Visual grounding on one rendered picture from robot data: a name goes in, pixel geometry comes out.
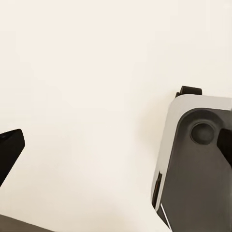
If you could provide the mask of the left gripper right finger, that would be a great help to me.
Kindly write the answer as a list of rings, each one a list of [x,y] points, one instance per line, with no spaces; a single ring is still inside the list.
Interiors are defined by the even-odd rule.
[[[217,138],[217,147],[232,167],[232,130],[220,129]]]

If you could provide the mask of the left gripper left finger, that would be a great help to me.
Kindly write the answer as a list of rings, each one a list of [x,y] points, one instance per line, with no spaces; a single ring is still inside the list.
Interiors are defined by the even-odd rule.
[[[25,148],[21,129],[0,134],[0,186]]]

